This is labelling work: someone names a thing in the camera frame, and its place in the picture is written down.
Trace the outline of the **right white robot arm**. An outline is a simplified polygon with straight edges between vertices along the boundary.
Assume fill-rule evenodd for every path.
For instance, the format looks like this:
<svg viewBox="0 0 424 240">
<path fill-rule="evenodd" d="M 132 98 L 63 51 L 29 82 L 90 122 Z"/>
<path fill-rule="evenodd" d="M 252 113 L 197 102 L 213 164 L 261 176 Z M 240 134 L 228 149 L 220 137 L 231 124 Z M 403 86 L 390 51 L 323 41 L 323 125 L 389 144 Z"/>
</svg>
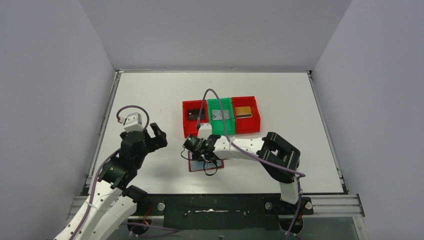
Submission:
<svg viewBox="0 0 424 240">
<path fill-rule="evenodd" d="M 299 178 L 305 176 L 298 171 L 301 152 L 279 134 L 268 132 L 258 138 L 216 134 L 200 138 L 190 134 L 183 147 L 192 153 L 196 161 L 238 159 L 259 162 L 270 177 L 279 182 L 282 209 L 292 214 L 301 207 Z"/>
</svg>

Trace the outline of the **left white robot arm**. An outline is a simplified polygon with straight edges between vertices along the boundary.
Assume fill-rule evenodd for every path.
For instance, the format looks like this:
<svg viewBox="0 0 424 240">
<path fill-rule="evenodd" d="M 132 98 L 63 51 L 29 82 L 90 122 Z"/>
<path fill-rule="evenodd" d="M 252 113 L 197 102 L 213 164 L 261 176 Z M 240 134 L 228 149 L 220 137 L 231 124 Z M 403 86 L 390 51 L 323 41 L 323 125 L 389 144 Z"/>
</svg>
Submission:
<svg viewBox="0 0 424 240">
<path fill-rule="evenodd" d="M 168 145 L 154 122 L 146 129 L 122 132 L 120 148 L 106 158 L 93 178 L 90 193 L 57 240 L 106 240 L 133 213 L 148 207 L 147 192 L 130 185 L 145 157 Z"/>
</svg>

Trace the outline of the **red leather card holder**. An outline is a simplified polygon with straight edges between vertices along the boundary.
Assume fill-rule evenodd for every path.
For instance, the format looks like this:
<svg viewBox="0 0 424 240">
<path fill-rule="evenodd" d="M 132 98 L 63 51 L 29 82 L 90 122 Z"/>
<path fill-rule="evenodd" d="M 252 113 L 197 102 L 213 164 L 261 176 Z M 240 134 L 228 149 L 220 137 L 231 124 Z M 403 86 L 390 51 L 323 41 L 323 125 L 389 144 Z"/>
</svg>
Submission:
<svg viewBox="0 0 424 240">
<path fill-rule="evenodd" d="M 188 171 L 189 172 L 199 172 L 199 171 L 208 171 L 208 170 L 216 170 L 224 168 L 224 161 L 223 160 L 217 160 L 216 164 L 213 162 L 205 162 L 205 161 L 197 161 L 194 160 L 194 155 L 192 152 L 188 152 Z"/>
</svg>

